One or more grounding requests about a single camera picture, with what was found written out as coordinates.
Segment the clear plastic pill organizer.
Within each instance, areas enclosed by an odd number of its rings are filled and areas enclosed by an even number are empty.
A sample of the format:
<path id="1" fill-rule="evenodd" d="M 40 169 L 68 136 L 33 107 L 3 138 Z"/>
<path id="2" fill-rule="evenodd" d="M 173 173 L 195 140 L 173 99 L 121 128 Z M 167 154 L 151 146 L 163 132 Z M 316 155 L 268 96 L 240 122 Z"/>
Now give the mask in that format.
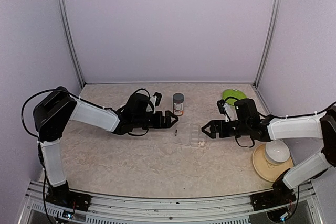
<path id="1" fill-rule="evenodd" d="M 201 126 L 198 124 L 178 123 L 174 132 L 175 143 L 182 146 L 191 146 L 197 148 L 204 148 L 199 146 L 199 141 L 206 142 L 206 135 L 201 131 Z"/>

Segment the orange grey-capped pill bottle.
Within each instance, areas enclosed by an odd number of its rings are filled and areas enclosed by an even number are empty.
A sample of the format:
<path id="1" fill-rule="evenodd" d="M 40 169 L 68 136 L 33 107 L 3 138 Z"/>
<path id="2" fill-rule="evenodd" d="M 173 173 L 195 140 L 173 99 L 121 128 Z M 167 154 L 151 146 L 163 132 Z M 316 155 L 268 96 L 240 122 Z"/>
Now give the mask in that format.
<path id="1" fill-rule="evenodd" d="M 184 95 L 182 93 L 173 94 L 173 113 L 177 116 L 184 113 Z"/>

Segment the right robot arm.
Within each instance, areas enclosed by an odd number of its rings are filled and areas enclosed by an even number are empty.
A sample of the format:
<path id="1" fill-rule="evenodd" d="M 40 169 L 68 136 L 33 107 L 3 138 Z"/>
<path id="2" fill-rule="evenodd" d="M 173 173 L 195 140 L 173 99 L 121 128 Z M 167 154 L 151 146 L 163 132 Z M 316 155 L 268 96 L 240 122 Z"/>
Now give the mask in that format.
<path id="1" fill-rule="evenodd" d="M 293 116 L 262 115 L 249 98 L 235 101 L 234 108 L 237 119 L 211 120 L 201 131 L 211 139 L 249 136 L 260 142 L 290 138 L 323 140 L 320 151 L 282 173 L 273 183 L 274 189 L 268 194 L 273 205 L 287 199 L 289 190 L 335 166 L 335 103 L 319 112 Z"/>

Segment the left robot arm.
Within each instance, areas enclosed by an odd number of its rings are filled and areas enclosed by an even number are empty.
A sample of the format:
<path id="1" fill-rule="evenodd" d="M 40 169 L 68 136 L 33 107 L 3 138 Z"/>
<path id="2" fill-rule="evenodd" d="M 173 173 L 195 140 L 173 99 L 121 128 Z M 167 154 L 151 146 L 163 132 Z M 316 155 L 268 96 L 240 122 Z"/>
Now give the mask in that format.
<path id="1" fill-rule="evenodd" d="M 61 139 L 73 125 L 97 128 L 117 136 L 142 137 L 151 130 L 171 129 L 179 121 L 172 111 L 160 111 L 161 93 L 145 88 L 134 91 L 118 109 L 95 104 L 59 86 L 49 92 L 33 109 L 35 130 L 46 177 L 53 197 L 66 206 L 73 201 L 62 164 Z"/>

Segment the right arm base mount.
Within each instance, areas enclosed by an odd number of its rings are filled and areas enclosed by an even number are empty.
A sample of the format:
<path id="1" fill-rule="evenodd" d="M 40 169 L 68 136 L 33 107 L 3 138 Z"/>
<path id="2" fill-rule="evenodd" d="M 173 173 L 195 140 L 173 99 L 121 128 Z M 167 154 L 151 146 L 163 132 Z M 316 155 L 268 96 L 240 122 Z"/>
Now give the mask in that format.
<path id="1" fill-rule="evenodd" d="M 297 199 L 293 189 L 289 189 L 284 182 L 277 181 L 273 183 L 272 190 L 252 194 L 250 200 L 254 211 L 259 211 L 289 204 Z"/>

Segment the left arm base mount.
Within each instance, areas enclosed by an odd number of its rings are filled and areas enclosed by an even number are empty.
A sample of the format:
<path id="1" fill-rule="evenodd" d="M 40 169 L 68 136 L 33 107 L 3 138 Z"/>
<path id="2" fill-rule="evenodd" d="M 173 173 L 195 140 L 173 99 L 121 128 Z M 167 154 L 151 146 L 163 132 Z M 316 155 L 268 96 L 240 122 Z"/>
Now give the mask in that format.
<path id="1" fill-rule="evenodd" d="M 56 206 L 87 212 L 91 196 L 69 190 L 68 184 L 64 184 L 58 187 L 49 186 L 46 201 Z"/>

